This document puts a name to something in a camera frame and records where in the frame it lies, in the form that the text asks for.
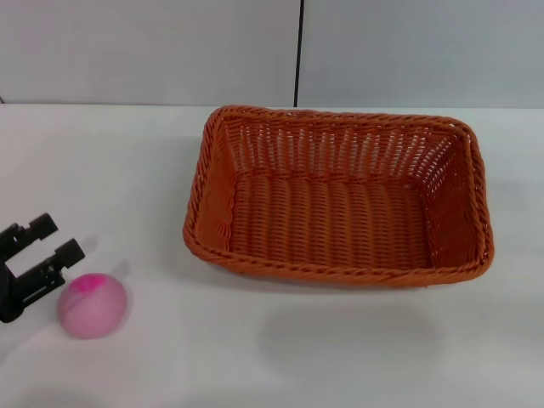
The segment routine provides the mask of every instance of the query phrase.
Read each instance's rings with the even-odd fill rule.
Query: wicker basket
[[[466,124],[248,106],[207,122],[184,240],[239,274],[350,285],[467,281],[494,253]]]

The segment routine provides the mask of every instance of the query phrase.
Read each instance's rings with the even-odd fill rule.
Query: pink ball
[[[60,325],[73,337],[99,338],[112,333],[127,313],[128,296],[122,283],[104,274],[72,281],[60,294]]]

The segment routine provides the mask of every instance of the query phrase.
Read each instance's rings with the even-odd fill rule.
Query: white table surface
[[[68,279],[114,273],[132,293],[100,340],[54,322],[60,290],[1,325],[2,408],[544,406],[544,110],[372,110],[473,127],[496,241],[477,280],[380,291],[251,280],[189,253],[212,110],[0,106],[0,227],[49,212],[60,228],[10,266],[73,236],[87,258]]]

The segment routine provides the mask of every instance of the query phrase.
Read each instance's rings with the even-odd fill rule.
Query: white wall
[[[292,105],[298,0],[0,0],[5,102]]]
[[[306,0],[299,105],[544,107],[542,0]]]

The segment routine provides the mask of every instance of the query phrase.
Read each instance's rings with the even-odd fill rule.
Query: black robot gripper
[[[76,240],[72,239],[59,246],[52,257],[15,277],[6,265],[8,259],[57,230],[49,214],[43,214],[31,221],[28,228],[12,224],[0,232],[0,321],[3,323],[14,321],[27,306],[62,286],[65,279],[61,270],[85,258]]]

